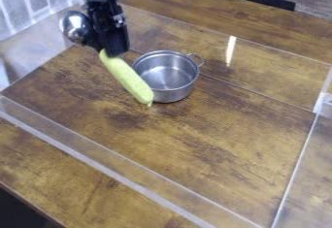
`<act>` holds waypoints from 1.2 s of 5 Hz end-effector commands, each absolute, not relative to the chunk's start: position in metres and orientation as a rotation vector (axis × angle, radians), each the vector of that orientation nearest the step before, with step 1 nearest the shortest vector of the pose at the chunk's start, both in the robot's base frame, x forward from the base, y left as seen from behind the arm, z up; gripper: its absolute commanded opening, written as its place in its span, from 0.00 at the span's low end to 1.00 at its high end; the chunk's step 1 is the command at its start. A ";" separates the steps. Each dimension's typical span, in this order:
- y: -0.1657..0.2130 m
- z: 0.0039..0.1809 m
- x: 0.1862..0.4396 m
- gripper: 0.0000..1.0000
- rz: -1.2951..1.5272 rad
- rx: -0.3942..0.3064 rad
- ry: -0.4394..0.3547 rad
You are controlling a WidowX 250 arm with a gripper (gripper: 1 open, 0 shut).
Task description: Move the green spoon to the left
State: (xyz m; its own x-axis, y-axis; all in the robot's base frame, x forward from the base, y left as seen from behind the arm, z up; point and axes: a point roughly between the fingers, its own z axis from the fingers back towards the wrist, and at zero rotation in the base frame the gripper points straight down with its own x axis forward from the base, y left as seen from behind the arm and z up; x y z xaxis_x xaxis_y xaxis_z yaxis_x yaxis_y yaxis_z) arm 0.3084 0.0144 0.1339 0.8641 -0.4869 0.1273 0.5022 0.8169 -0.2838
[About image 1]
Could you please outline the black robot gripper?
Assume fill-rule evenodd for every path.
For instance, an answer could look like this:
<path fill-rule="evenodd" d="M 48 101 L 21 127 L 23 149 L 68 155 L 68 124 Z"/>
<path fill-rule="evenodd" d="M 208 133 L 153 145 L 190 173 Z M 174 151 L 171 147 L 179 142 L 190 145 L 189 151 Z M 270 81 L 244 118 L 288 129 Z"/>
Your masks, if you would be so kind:
<path fill-rule="evenodd" d="M 116 0 L 87 0 L 87 14 L 92 21 L 96 40 L 108 57 L 130 49 L 126 17 Z"/>

